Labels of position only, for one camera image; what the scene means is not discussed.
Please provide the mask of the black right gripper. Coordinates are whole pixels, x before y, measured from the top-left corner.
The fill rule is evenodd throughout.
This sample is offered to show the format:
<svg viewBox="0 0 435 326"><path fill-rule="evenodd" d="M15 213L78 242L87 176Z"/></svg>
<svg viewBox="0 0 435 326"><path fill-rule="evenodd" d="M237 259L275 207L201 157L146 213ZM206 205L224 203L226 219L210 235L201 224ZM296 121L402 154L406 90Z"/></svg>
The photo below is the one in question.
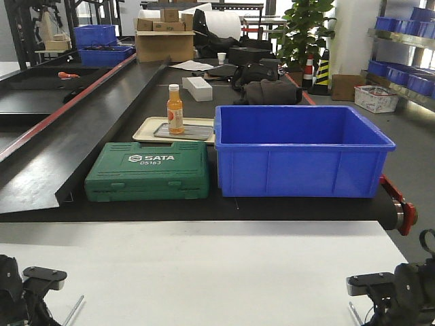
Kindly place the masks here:
<svg viewBox="0 0 435 326"><path fill-rule="evenodd" d="M394 294L369 295L374 314L367 325L432 325L434 322L434 260L399 264Z"/></svg>

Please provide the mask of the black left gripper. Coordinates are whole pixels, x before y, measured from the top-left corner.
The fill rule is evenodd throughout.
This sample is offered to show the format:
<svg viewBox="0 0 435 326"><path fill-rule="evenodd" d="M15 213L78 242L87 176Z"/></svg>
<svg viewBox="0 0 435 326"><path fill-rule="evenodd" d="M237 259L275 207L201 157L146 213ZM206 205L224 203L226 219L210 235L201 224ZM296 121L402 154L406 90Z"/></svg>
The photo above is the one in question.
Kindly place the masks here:
<svg viewBox="0 0 435 326"><path fill-rule="evenodd" d="M51 325L44 302L49 284L30 276L23 282L16 259L1 255L1 325Z"/></svg>

